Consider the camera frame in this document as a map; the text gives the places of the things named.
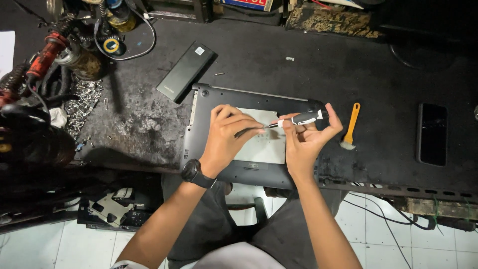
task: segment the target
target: leg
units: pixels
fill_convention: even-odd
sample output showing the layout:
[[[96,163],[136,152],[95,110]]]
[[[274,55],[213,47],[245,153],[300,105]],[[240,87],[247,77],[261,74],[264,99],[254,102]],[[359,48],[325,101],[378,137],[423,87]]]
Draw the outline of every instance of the leg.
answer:
[[[333,216],[347,191],[321,189]],[[252,245],[264,250],[287,269],[317,269],[304,212],[297,191],[292,191],[282,207],[252,238]]]
[[[167,200],[179,187],[179,175],[163,174],[161,179],[164,200]],[[217,248],[236,242],[236,224],[229,214],[224,189],[228,183],[217,181],[207,190],[168,254],[170,269],[199,260]]]

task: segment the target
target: power bank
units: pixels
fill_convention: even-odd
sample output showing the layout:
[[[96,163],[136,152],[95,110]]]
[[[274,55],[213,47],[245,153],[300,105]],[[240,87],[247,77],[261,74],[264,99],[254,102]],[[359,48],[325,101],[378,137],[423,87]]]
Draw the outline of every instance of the power bank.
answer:
[[[156,89],[179,104],[214,54],[203,44],[194,41]]]

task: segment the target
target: screwdriver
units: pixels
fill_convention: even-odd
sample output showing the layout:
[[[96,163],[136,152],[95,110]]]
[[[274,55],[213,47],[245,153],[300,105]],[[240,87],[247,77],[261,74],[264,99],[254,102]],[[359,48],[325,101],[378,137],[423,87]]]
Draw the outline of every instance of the screwdriver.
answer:
[[[322,120],[324,116],[328,116],[327,110],[318,110],[318,111],[307,111],[300,114],[295,115],[290,119],[278,120],[277,123],[270,124],[269,126],[265,126],[263,129],[267,128],[275,128],[275,127],[282,127],[282,123],[285,120],[291,121],[294,125],[304,125],[308,123],[313,123],[316,120]]]

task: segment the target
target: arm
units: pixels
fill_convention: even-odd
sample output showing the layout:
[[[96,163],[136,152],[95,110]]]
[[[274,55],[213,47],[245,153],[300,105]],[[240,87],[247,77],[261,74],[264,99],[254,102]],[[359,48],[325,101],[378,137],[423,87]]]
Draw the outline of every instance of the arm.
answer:
[[[216,178],[229,165],[242,146],[253,136],[264,133],[264,125],[229,105],[211,111],[206,148],[200,158],[201,171]],[[234,135],[253,128],[240,137]],[[148,219],[119,255],[117,261],[130,260],[157,269],[173,247],[189,216],[206,189],[183,182],[172,196]]]
[[[315,258],[320,269],[361,269],[359,259],[338,226],[313,177],[313,165],[325,143],[342,130],[330,104],[326,105],[330,126],[318,131],[314,123],[294,126],[283,122],[286,162],[304,211]],[[296,114],[281,116],[291,118]]]

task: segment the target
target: phone screen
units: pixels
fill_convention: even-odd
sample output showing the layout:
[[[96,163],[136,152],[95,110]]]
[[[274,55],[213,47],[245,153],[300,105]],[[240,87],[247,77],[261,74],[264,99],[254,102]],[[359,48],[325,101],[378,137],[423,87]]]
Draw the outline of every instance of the phone screen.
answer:
[[[427,103],[422,104],[421,108],[418,161],[445,166],[448,111],[446,107]]]

